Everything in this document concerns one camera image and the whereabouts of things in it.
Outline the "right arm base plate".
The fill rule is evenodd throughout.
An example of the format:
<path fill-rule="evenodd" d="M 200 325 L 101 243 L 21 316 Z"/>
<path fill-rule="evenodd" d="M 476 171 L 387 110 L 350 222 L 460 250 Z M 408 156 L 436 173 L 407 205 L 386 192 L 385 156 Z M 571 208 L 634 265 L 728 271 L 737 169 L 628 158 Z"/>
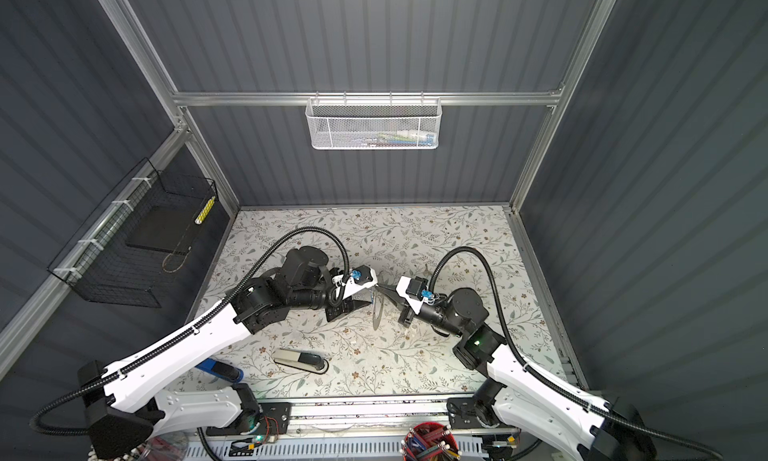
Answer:
<path fill-rule="evenodd" d="M 491 424 L 481 420 L 475 410 L 471 396 L 449 397 L 446 401 L 449 425 L 453 429 L 496 429 L 509 428 L 501 422 Z"/>

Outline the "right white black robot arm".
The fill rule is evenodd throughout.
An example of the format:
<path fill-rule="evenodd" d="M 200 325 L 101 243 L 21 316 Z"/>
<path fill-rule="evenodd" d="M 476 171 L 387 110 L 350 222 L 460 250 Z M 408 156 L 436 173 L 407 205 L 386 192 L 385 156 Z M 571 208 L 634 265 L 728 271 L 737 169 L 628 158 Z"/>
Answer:
<path fill-rule="evenodd" d="M 401 308 L 404 321 L 420 319 L 459 337 L 454 355 L 486 380 L 473 396 L 479 421 L 526 431 L 574 460 L 653 460 L 657 450 L 644 433 L 607 420 L 567 399 L 530 370 L 535 364 L 515 356 L 505 338 L 487 323 L 489 312 L 471 288 L 458 288 L 420 307 L 408 290 L 380 287 Z"/>

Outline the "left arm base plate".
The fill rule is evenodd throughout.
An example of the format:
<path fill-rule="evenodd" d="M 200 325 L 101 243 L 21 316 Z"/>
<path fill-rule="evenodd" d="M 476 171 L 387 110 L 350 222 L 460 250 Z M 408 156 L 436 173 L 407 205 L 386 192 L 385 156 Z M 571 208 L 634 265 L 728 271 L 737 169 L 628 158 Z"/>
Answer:
<path fill-rule="evenodd" d="M 267 402 L 246 407 L 229 425 L 208 427 L 208 436 L 278 436 L 287 433 L 293 405 L 288 402 Z"/>

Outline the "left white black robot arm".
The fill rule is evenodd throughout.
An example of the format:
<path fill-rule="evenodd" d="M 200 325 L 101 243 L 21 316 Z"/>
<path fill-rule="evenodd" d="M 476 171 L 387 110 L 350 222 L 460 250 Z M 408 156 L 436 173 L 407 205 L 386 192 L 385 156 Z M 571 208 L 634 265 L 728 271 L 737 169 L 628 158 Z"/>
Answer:
<path fill-rule="evenodd" d="M 304 246 L 283 264 L 246 279 L 231 301 L 144 350 L 105 368 L 114 381 L 86 398 L 87 435 L 97 457 L 113 459 L 164 434 L 212 428 L 226 434 L 260 434 L 266 428 L 258 401 L 244 383 L 182 393 L 168 384 L 219 350 L 286 319 L 293 309 L 322 310 L 333 321 L 364 302 L 356 294 L 377 283 L 374 269 L 330 269 L 328 256 Z"/>

